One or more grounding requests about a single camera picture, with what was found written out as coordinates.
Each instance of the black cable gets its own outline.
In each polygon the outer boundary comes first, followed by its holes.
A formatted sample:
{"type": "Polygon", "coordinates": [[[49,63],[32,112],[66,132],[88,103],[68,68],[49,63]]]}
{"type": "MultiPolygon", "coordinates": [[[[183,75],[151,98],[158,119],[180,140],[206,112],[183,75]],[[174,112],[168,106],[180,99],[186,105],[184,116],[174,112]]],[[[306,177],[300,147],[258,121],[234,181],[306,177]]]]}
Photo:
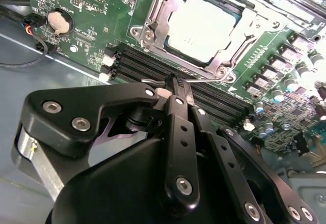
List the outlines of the black cable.
{"type": "Polygon", "coordinates": [[[35,59],[33,61],[29,61],[29,62],[23,63],[23,64],[0,63],[0,67],[11,68],[11,69],[26,68],[28,66],[35,65],[35,64],[39,63],[47,55],[48,47],[47,47],[46,43],[39,36],[37,36],[35,34],[32,34],[32,37],[34,37],[35,40],[37,40],[39,43],[41,43],[43,48],[44,48],[43,53],[41,54],[41,56],[39,56],[37,59],[35,59]]]}
{"type": "Polygon", "coordinates": [[[30,6],[30,0],[0,0],[3,5],[30,6]]]}

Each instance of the silver metal frame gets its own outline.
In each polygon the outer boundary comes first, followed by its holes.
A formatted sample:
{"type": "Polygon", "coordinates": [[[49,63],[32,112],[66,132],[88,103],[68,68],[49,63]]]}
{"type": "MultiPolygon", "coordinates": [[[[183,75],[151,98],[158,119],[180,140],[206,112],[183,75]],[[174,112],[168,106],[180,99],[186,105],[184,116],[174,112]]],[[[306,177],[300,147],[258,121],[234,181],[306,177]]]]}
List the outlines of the silver metal frame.
{"type": "Polygon", "coordinates": [[[140,42],[145,51],[153,52],[181,65],[190,73],[193,72],[208,79],[220,78],[223,82],[232,83],[236,80],[232,70],[246,54],[246,51],[255,44],[265,31],[276,32],[284,25],[279,23],[276,27],[273,25],[273,21],[268,20],[268,16],[262,16],[260,12],[257,13],[254,9],[250,9],[236,0],[227,1],[244,8],[242,18],[230,34],[228,47],[219,50],[210,65],[205,68],[198,67],[169,53],[164,47],[169,32],[169,18],[173,12],[178,11],[183,0],[153,0],[144,25],[132,26],[130,33],[140,42]]]}

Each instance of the bolt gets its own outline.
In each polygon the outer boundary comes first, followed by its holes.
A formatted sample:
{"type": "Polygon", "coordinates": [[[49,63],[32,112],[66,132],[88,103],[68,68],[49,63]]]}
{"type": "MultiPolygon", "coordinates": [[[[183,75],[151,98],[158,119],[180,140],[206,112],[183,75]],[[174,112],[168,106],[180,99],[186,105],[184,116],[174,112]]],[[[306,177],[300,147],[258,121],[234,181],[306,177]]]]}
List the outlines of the bolt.
{"type": "Polygon", "coordinates": [[[230,136],[233,136],[233,131],[231,131],[230,129],[226,129],[226,133],[229,134],[230,136]]]}
{"type": "Polygon", "coordinates": [[[206,113],[204,110],[202,110],[201,108],[199,108],[198,110],[198,113],[200,113],[200,115],[204,116],[206,113]]]}
{"type": "Polygon", "coordinates": [[[82,117],[77,117],[72,120],[71,125],[77,131],[88,131],[91,128],[91,123],[82,117]]]}
{"type": "Polygon", "coordinates": [[[278,27],[280,27],[280,23],[278,22],[278,21],[275,21],[275,22],[273,22],[273,24],[272,24],[272,28],[273,29],[277,29],[278,27]]]}
{"type": "Polygon", "coordinates": [[[177,101],[178,104],[183,104],[183,101],[180,98],[176,98],[175,101],[177,101]]]}
{"type": "Polygon", "coordinates": [[[150,40],[153,40],[154,39],[154,32],[151,31],[151,30],[148,30],[145,32],[145,38],[150,41],[150,40]]]}
{"type": "Polygon", "coordinates": [[[43,103],[42,107],[46,112],[51,114],[59,113],[62,110],[61,105],[54,101],[47,101],[43,103]]]}
{"type": "Polygon", "coordinates": [[[192,185],[187,179],[183,177],[179,177],[177,179],[177,188],[183,195],[190,195],[193,192],[192,185]]]}
{"type": "Polygon", "coordinates": [[[250,203],[245,203],[244,208],[246,209],[247,214],[254,220],[254,221],[259,221],[260,220],[260,214],[257,208],[250,204],[250,203]]]}
{"type": "Polygon", "coordinates": [[[283,124],[282,129],[285,130],[285,131],[288,131],[288,130],[291,129],[291,126],[289,124],[283,124]]]}
{"type": "Polygon", "coordinates": [[[289,206],[288,210],[290,211],[290,214],[294,219],[301,220],[301,216],[296,209],[294,209],[292,206],[289,206]]]}
{"type": "Polygon", "coordinates": [[[304,213],[305,217],[306,217],[309,221],[313,221],[314,218],[312,217],[312,215],[310,214],[310,212],[309,212],[306,208],[301,207],[301,210],[302,210],[302,212],[304,213]]]}
{"type": "Polygon", "coordinates": [[[145,93],[149,96],[154,96],[154,93],[149,89],[145,89],[145,93]]]}

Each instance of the white triangle marking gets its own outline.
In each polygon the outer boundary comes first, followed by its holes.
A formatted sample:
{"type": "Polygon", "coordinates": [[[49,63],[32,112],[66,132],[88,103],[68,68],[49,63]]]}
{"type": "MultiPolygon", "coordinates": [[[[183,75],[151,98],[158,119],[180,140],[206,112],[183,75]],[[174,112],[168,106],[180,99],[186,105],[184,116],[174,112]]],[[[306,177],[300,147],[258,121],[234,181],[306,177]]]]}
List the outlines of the white triangle marking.
{"type": "Polygon", "coordinates": [[[233,91],[236,91],[236,90],[237,90],[237,88],[230,87],[229,90],[228,90],[228,92],[233,92],[233,91]]]}

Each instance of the connector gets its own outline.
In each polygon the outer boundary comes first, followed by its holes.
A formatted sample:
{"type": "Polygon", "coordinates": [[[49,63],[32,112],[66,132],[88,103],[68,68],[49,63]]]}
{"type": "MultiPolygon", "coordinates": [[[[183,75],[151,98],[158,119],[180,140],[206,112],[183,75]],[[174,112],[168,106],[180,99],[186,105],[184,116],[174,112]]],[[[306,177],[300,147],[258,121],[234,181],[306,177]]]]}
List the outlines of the connector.
{"type": "Polygon", "coordinates": [[[46,17],[41,16],[35,13],[31,13],[25,16],[24,20],[22,21],[24,25],[30,25],[31,27],[41,27],[46,24],[46,17]]]}

